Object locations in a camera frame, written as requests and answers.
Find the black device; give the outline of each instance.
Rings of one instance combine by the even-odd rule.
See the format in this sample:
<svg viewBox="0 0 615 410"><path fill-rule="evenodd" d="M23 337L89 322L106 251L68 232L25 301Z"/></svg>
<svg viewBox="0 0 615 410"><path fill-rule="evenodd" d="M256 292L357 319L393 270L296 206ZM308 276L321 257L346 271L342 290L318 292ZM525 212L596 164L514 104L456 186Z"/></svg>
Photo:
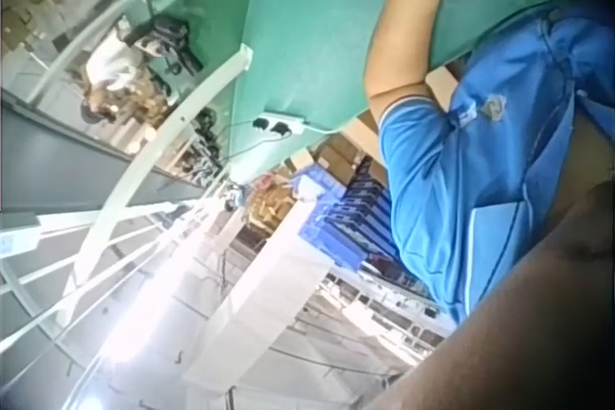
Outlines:
<svg viewBox="0 0 615 410"><path fill-rule="evenodd" d="M252 123L252 127L260 132L264 132L269 128L269 121L267 119L259 117L258 119L255 119L255 121Z"/></svg>
<svg viewBox="0 0 615 410"><path fill-rule="evenodd" d="M279 136L284 138L285 136L289 136L292 134L292 130L288 128L288 125L284 122L278 122L273 128L270 130L271 133L277 133Z"/></svg>
<svg viewBox="0 0 615 410"><path fill-rule="evenodd" d="M146 23L136 26L125 38L129 47L139 40L150 39L160 43L160 53L175 53L180 64L192 76L203 70L203 64L192 53L189 46L190 28L186 21L168 14L157 14Z"/></svg>

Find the white shirt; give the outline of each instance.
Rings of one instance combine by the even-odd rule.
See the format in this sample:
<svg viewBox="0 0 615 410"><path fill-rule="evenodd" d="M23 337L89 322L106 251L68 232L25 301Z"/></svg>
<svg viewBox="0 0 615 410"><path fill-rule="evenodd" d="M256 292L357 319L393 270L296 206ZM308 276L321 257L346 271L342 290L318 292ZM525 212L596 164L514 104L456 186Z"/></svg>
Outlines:
<svg viewBox="0 0 615 410"><path fill-rule="evenodd" d="M135 79L143 55L117 37L115 30L96 47L86 63L92 86L103 84L108 90L125 88Z"/></svg>

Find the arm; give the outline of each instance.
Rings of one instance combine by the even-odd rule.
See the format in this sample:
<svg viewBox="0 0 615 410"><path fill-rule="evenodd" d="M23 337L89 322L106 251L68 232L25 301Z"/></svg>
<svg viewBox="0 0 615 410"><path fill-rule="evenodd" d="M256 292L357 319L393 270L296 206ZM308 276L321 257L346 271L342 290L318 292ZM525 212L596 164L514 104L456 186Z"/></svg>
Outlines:
<svg viewBox="0 0 615 410"><path fill-rule="evenodd" d="M431 31L441 0L387 0L365 66L364 85L377 123L406 96L428 96Z"/></svg>

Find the ceiling light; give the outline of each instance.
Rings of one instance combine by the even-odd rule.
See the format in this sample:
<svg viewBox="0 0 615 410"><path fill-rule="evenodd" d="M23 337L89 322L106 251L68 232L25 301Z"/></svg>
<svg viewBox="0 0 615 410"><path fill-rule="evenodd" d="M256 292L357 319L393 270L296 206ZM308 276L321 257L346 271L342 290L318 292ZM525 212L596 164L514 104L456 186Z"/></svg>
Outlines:
<svg viewBox="0 0 615 410"><path fill-rule="evenodd" d="M154 141L157 135L158 132L154 127L147 127L143 133L143 137L148 141Z"/></svg>
<svg viewBox="0 0 615 410"><path fill-rule="evenodd" d="M132 141L128 146L126 146L127 154L136 154L141 150L141 143L138 141Z"/></svg>
<svg viewBox="0 0 615 410"><path fill-rule="evenodd" d="M103 404L98 398L89 397L77 406L77 410L103 410Z"/></svg>

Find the white column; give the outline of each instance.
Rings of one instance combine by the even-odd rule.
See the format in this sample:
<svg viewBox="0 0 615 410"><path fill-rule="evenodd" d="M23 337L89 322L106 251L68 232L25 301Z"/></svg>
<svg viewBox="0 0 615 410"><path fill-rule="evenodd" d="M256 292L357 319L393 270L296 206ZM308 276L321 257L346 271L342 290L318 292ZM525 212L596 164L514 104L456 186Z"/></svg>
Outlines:
<svg viewBox="0 0 615 410"><path fill-rule="evenodd" d="M231 242L235 240L243 228L243 225L245 224L244 216L245 208L243 206L233 212L233 215L231 215L229 221L227 221L226 225L224 225L218 235L216 235L213 239L214 252L220 256L224 254L224 251L229 248Z"/></svg>
<svg viewBox="0 0 615 410"><path fill-rule="evenodd" d="M208 321L184 379L225 393L290 325L333 261L298 231L314 202L299 201Z"/></svg>

